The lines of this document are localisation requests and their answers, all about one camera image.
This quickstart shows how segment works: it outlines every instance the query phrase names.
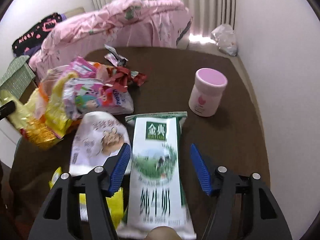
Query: white container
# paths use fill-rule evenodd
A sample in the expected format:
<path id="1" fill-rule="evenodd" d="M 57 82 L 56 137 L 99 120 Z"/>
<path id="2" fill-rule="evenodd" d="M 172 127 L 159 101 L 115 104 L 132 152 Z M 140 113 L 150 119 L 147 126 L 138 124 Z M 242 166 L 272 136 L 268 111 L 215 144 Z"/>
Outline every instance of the white container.
<path id="1" fill-rule="evenodd" d="M 197 70 L 195 85 L 189 99 L 190 109 L 199 116 L 214 115 L 227 83 L 227 78 L 217 70 L 212 68 Z"/>

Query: plastic bag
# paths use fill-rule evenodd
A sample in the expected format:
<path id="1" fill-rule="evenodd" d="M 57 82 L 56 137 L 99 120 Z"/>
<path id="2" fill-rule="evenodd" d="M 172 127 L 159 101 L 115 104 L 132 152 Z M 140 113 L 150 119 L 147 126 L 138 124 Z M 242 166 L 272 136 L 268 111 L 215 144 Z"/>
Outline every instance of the plastic bag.
<path id="1" fill-rule="evenodd" d="M 182 239 L 196 239 L 179 177 L 179 138 L 187 112 L 137 114 L 127 216 L 119 237 L 144 239 L 159 226 L 176 230 Z"/>
<path id="2" fill-rule="evenodd" d="M 212 32 L 212 36 L 216 41 L 219 50 L 230 56 L 237 55 L 236 35 L 229 24 L 221 24 Z"/>
<path id="3" fill-rule="evenodd" d="M 28 99 L 28 102 L 24 104 L 25 108 L 28 109 L 30 113 L 35 112 L 38 96 L 39 96 L 39 89 L 36 88 L 35 90 L 33 90 L 31 96 Z"/>
<path id="4" fill-rule="evenodd" d="M 66 71 L 68 65 L 49 69 L 47 75 L 41 80 L 39 92 L 46 102 L 49 101 L 52 89 L 62 74 Z"/>
<path id="5" fill-rule="evenodd" d="M 123 143 L 130 145 L 126 127 L 106 112 L 86 114 L 72 143 L 69 173 L 72 176 L 87 174 L 96 166 L 119 153 Z M 129 174 L 131 161 L 125 174 Z"/>
<path id="6" fill-rule="evenodd" d="M 76 72 L 80 78 L 95 78 L 97 74 L 97 69 L 81 57 L 76 57 L 71 61 L 62 76 L 73 71 Z"/>
<path id="7" fill-rule="evenodd" d="M 129 92 L 119 92 L 97 79 L 70 79 L 64 87 L 63 102 L 66 115 L 72 120 L 92 111 L 106 111 L 111 114 L 133 112 L 133 101 Z"/>
<path id="8" fill-rule="evenodd" d="M 59 167 L 54 174 L 52 175 L 51 180 L 49 181 L 50 189 L 53 187 L 57 179 L 62 174 L 62 168 Z M 106 197 L 108 208 L 110 211 L 112 223 L 117 228 L 119 225 L 122 217 L 123 217 L 123 189 L 120 188 L 118 192 L 116 192 L 113 197 L 108 198 Z M 85 194 L 79 194 L 79 206 L 80 206 L 80 217 L 82 221 L 88 221 L 88 212 L 87 212 L 87 205 L 85 201 Z"/>
<path id="9" fill-rule="evenodd" d="M 44 123 L 33 117 L 32 112 L 29 111 L 32 108 L 32 102 L 26 107 L 7 90 L 0 91 L 0 100 L 2 104 L 10 101 L 15 103 L 16 111 L 10 114 L 8 118 L 27 140 L 44 150 L 60 141 Z"/>
<path id="10" fill-rule="evenodd" d="M 72 124 L 72 120 L 66 116 L 64 104 L 62 101 L 62 93 L 64 84 L 72 77 L 76 77 L 77 73 L 70 72 L 65 77 L 59 79 L 52 89 L 44 117 L 45 124 L 52 129 L 59 138 L 62 138 L 67 129 Z"/>

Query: table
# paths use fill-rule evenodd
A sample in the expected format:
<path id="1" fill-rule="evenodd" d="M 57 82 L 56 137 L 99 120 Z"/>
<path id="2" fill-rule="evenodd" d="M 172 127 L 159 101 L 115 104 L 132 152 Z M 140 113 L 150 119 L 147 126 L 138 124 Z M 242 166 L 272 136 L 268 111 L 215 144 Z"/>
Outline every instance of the table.
<path id="1" fill-rule="evenodd" d="M 148 75 L 140 88 L 131 88 L 135 114 L 188 111 L 180 142 L 180 177 L 186 193 L 198 239 L 205 230 L 215 199 L 200 188 L 189 158 L 191 143 L 202 154 L 210 155 L 217 165 L 223 165 L 239 175 L 253 172 L 261 175 L 270 186 L 268 158 L 261 127 L 241 78 L 228 58 L 196 51 L 168 48 L 119 48 L 117 52 L 129 59 L 127 67 Z M 106 49 L 94 51 L 86 60 L 106 64 Z M 199 117 L 188 107 L 189 96 L 197 69 L 211 67 L 222 72 L 228 85 L 217 113 Z M 124 115 L 117 116 L 124 122 Z M 132 140 L 133 128 L 128 127 Z M 10 175 L 10 185 L 16 194 L 17 212 L 34 218 L 49 192 L 48 181 L 62 166 L 68 171 L 74 133 L 50 150 L 43 152 L 23 140 L 17 151 Z M 235 209 L 235 219 L 239 214 Z"/>

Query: pink bedding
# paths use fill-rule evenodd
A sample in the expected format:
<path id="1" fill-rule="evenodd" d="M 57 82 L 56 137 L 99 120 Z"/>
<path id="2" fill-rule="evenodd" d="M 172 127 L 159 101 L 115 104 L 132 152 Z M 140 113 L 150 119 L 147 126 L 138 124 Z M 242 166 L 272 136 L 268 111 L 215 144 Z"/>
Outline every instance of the pink bedding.
<path id="1" fill-rule="evenodd" d="M 176 48 L 191 22 L 189 9 L 180 0 L 114 0 L 99 11 L 57 24 L 29 65 L 41 80 L 48 69 L 85 57 L 104 44 Z"/>

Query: white snack bag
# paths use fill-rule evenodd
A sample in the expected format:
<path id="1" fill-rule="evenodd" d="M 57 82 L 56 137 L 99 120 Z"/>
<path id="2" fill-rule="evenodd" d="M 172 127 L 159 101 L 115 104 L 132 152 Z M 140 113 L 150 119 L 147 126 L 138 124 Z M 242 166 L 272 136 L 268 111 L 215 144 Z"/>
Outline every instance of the white snack bag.
<path id="1" fill-rule="evenodd" d="M 119 237 L 144 239 L 159 226 L 176 230 L 182 239 L 196 239 L 179 178 L 178 145 L 187 112 L 127 116 L 135 124 L 127 216 Z"/>
<path id="2" fill-rule="evenodd" d="M 72 143 L 69 173 L 87 174 L 119 153 L 123 143 L 130 145 L 126 127 L 113 115 L 96 111 L 85 114 Z M 131 160 L 125 174 L 131 170 Z"/>

